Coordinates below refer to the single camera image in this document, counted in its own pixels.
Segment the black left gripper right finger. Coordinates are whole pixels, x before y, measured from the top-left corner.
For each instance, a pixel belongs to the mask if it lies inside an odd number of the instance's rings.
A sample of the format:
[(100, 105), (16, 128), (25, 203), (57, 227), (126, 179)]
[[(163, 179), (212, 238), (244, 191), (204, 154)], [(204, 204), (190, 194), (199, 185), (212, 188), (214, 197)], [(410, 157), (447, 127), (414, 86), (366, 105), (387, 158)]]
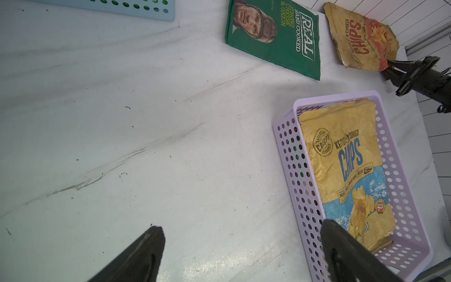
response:
[(335, 221), (324, 220), (320, 234), (333, 282), (401, 281)]

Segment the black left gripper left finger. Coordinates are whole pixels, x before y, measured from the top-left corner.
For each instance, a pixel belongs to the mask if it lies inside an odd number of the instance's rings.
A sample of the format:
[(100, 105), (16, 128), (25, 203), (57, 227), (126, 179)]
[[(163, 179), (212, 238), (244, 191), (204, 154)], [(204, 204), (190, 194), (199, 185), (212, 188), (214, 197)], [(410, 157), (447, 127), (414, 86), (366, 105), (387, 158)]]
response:
[(160, 226), (149, 227), (90, 281), (155, 282), (165, 242), (164, 232)]

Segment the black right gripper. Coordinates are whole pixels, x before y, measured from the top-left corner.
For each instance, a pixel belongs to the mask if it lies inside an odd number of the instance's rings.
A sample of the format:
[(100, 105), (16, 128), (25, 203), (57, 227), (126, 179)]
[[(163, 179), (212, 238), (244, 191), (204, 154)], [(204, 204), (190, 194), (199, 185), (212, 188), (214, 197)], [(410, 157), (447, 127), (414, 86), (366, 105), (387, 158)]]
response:
[(404, 96), (411, 90), (423, 94), (440, 103), (439, 114), (451, 112), (451, 69), (441, 72), (433, 69), (440, 58), (426, 56), (417, 61), (388, 60), (387, 68), (382, 71), (383, 76), (398, 87), (397, 96)]

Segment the brown orange chips bag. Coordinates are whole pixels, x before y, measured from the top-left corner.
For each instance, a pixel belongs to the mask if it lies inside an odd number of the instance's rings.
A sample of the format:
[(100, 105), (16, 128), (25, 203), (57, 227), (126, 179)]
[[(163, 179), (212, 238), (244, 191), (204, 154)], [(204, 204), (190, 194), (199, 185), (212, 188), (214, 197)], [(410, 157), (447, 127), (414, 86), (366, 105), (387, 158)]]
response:
[(397, 59), (399, 42), (388, 25), (331, 2), (324, 11), (344, 67), (382, 72)]

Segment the sea salt chips bag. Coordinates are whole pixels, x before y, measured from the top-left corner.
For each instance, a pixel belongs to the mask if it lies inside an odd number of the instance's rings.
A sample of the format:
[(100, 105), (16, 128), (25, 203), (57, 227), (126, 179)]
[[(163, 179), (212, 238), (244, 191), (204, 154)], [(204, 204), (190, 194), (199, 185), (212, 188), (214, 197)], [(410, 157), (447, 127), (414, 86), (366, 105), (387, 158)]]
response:
[(378, 144), (375, 103), (360, 99), (299, 116), (325, 218), (371, 253), (391, 244), (396, 220)]

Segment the green REAL chips bag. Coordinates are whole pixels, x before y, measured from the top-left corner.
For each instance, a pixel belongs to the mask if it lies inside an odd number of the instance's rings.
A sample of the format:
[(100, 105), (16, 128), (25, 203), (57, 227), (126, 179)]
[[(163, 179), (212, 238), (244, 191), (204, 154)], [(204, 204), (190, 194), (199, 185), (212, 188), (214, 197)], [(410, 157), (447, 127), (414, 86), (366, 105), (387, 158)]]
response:
[(230, 1), (225, 42), (314, 80), (321, 77), (319, 17), (293, 1)]

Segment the purple plastic basket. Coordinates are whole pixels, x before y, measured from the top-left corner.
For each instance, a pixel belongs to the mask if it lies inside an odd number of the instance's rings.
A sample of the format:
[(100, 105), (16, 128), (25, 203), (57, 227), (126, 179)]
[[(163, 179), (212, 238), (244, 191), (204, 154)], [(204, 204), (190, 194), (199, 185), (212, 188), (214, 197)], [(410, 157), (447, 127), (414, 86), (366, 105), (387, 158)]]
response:
[(388, 177), (388, 197), (397, 221), (397, 227), (391, 237), (394, 244), (377, 253), (377, 258), (384, 265), (397, 269), (401, 279), (411, 282), (431, 263), (433, 248), (405, 175), (383, 101), (376, 91), (298, 99), (291, 110), (272, 124), (308, 260), (310, 277), (314, 282), (329, 280), (319, 234), (325, 215), (298, 117), (309, 110), (356, 101), (359, 98), (368, 98), (375, 102), (382, 168)]

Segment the blue plastic basket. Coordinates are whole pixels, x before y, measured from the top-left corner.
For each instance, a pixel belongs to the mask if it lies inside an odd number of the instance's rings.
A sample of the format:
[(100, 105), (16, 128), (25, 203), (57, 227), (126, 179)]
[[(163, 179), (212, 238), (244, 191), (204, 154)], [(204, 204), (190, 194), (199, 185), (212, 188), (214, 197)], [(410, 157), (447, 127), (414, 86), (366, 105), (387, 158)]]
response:
[(176, 15), (175, 1), (167, 0), (36, 0), (36, 2), (167, 22), (173, 22)]

